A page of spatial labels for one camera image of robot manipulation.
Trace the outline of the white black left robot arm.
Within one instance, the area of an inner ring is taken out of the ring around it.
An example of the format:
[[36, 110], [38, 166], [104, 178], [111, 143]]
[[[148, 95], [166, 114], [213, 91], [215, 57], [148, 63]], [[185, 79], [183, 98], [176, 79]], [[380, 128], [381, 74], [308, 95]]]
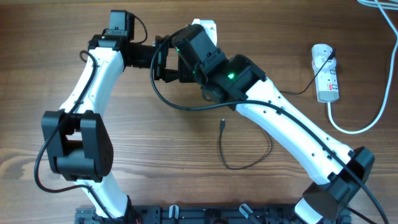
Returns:
[[126, 67], [149, 68], [156, 47], [132, 43], [122, 35], [95, 35], [90, 41], [85, 69], [68, 99], [57, 111], [42, 117], [44, 145], [34, 168], [39, 179], [42, 156], [53, 173], [82, 188], [94, 204], [93, 220], [99, 223], [137, 223], [131, 199], [111, 172], [114, 149], [103, 123], [113, 86]]

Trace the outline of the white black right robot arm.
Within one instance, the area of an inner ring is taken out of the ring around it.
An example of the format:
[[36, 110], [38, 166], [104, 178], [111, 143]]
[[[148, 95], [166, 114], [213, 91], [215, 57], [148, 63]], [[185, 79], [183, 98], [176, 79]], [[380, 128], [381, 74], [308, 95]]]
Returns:
[[329, 136], [290, 104], [253, 61], [241, 54], [226, 58], [201, 25], [186, 27], [171, 44], [213, 101], [231, 103], [308, 173], [313, 182], [295, 205], [296, 216], [305, 223], [337, 219], [364, 187], [375, 160], [372, 152]]

